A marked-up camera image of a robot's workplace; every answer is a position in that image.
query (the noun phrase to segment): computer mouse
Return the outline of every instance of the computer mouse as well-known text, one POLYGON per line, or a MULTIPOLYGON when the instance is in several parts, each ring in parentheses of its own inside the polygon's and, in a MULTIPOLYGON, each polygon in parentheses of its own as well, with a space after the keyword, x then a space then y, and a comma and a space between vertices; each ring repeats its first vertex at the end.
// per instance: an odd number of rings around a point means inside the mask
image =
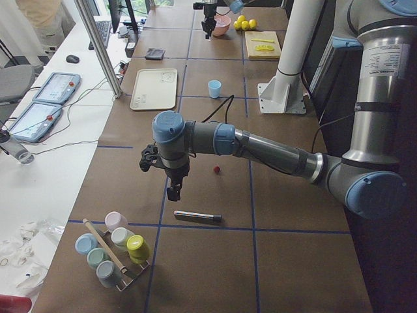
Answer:
POLYGON ((66 61, 68 63, 78 63, 79 62, 79 57, 74 55, 74 54, 70 54, 69 56, 66 57, 66 61))

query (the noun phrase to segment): yellow container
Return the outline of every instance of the yellow container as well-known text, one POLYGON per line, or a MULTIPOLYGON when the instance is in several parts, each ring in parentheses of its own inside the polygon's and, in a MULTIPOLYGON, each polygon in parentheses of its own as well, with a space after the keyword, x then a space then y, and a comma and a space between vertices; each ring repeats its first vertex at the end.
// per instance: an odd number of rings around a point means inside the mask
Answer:
POLYGON ((140 235, 133 235, 126 244, 130 259, 133 263, 141 264, 149 258, 150 250, 145 239, 140 235))

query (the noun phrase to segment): red object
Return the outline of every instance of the red object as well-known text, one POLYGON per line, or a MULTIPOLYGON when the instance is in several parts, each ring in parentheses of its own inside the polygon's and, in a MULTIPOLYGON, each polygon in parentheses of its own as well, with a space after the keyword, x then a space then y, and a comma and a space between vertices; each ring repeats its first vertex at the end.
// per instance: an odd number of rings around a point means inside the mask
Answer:
POLYGON ((0 313, 28 313, 31 308, 31 298, 0 295, 0 313))

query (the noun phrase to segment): brown table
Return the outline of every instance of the brown table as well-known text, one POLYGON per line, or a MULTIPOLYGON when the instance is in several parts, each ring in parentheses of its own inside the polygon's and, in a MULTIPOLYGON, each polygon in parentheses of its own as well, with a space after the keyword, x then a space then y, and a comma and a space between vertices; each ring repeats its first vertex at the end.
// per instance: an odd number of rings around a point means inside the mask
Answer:
MULTIPOLYGON (((244 13, 259 21, 259 30, 275 30, 282 45, 285 11, 244 13)), ((371 312, 342 205, 325 191, 244 159, 198 155, 181 201, 170 202, 164 171, 140 171, 158 113, 129 108, 142 68, 178 70, 175 110, 185 119, 204 119, 234 94, 231 124, 309 150, 318 127, 312 108, 301 116, 259 111, 257 83, 275 75, 278 60, 249 60, 244 35, 234 29, 205 40, 202 19, 191 6, 150 12, 122 84, 125 94, 113 105, 33 312, 371 312), (145 60, 148 48, 165 49, 164 60, 145 60), (222 81, 221 99, 208 97, 211 79, 222 81), (223 220, 219 226, 179 221, 174 210, 223 220), (102 287, 74 249, 87 232, 83 218, 104 230, 110 211, 122 213, 152 250, 152 267, 124 292, 102 287)), ((212 119, 223 121, 224 113, 212 119)), ((316 149, 325 151, 321 138, 316 149)), ((133 266, 125 253, 118 255, 133 266)))

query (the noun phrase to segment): wooden stick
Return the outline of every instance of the wooden stick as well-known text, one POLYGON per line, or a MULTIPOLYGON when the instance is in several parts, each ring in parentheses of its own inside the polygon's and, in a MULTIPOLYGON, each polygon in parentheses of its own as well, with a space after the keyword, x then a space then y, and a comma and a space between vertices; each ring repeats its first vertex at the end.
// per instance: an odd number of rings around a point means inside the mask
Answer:
POLYGON ((93 226, 93 223, 91 223, 91 221, 90 220, 87 220, 86 218, 83 219, 83 223, 84 223, 85 227, 87 227, 89 229, 89 231, 94 235, 94 237, 96 237, 98 243, 101 244, 101 246, 103 247, 103 249, 107 252, 107 254, 109 255, 109 257, 111 258, 111 260, 113 262, 115 262, 115 264, 119 268, 119 270, 122 273, 124 273, 125 271, 127 271, 127 268, 122 264, 122 262, 120 262, 120 260, 118 259, 118 257, 116 257, 116 255, 114 254, 114 252, 111 251, 110 247, 107 246, 107 243, 98 234, 96 228, 93 226))

